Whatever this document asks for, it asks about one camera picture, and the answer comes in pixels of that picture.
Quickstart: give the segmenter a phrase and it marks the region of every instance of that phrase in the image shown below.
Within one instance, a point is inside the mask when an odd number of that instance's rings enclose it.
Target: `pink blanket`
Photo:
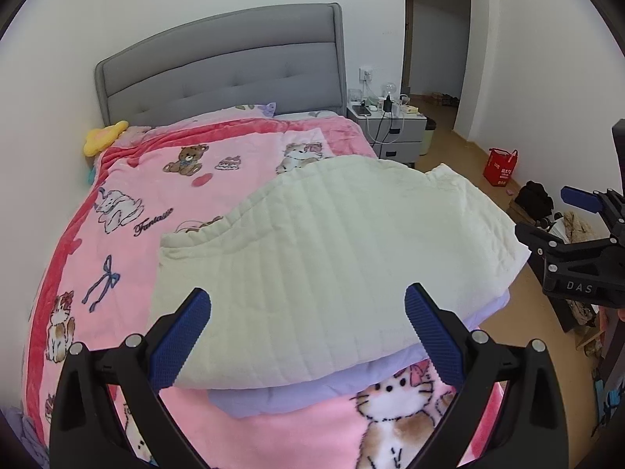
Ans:
[[[374,156],[359,127],[341,117],[239,120],[108,149],[93,190],[57,245],[32,315],[24,393],[40,439],[48,443],[71,343],[101,349],[145,333],[161,234],[198,230],[276,174],[342,154]],[[161,397],[212,467],[381,469],[410,462],[452,391],[424,362],[356,397],[284,415],[235,420],[203,390],[170,388]],[[150,460],[121,393],[114,400],[132,446]],[[500,402],[497,387],[467,460],[484,445]],[[383,417],[400,419],[378,421]],[[401,448],[404,457],[398,460],[388,446]]]

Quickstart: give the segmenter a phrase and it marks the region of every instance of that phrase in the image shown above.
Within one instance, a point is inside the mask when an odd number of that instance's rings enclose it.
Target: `nightstand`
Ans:
[[[427,118],[423,114],[405,114],[405,117],[402,115],[399,118],[394,116],[391,126],[389,113],[384,118],[381,111],[372,111],[371,116],[358,116],[352,109],[352,104],[349,104],[348,118],[360,125],[373,151],[381,159],[402,164],[414,164],[419,160],[421,141],[427,123]]]

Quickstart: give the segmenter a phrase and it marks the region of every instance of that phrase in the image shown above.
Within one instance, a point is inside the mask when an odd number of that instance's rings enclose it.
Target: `nightstand top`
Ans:
[[[382,111],[371,111],[371,116],[358,116],[354,110],[352,109],[352,103],[350,102],[348,104],[348,111],[351,113],[351,115],[354,118],[357,118],[358,120],[380,120],[382,119]],[[391,116],[386,113],[386,116],[384,117],[384,119],[390,119]],[[393,119],[403,119],[404,118],[404,114],[401,114],[399,116],[395,116],[393,115]],[[406,120],[427,120],[427,117],[423,114],[419,113],[413,113],[413,114],[408,114],[405,113],[405,119]]]

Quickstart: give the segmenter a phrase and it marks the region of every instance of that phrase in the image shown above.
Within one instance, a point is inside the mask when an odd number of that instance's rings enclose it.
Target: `yellow plush toy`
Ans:
[[[128,122],[120,122],[105,129],[89,131],[82,151],[85,157],[95,157],[107,149],[128,128]]]

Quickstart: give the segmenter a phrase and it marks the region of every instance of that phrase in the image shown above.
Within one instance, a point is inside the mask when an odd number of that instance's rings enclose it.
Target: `black bag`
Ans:
[[[548,217],[553,211],[553,199],[547,195],[542,184],[533,181],[528,181],[521,188],[514,201],[534,220]]]

